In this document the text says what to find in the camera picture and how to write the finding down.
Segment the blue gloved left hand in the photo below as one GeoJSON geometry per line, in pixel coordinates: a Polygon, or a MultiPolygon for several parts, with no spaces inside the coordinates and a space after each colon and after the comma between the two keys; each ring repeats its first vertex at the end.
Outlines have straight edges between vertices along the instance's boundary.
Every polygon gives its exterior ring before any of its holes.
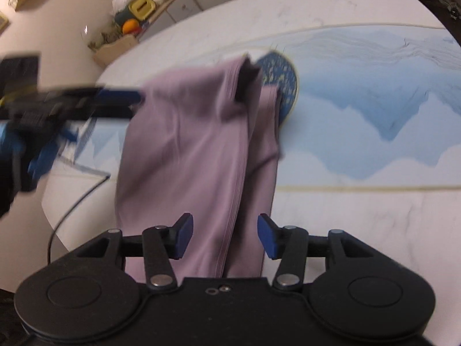
{"type": "Polygon", "coordinates": [[[15,189],[30,192],[51,170],[61,146],[76,143],[77,138],[66,123],[47,130],[8,122],[1,132],[1,173],[12,178],[15,189]]]}

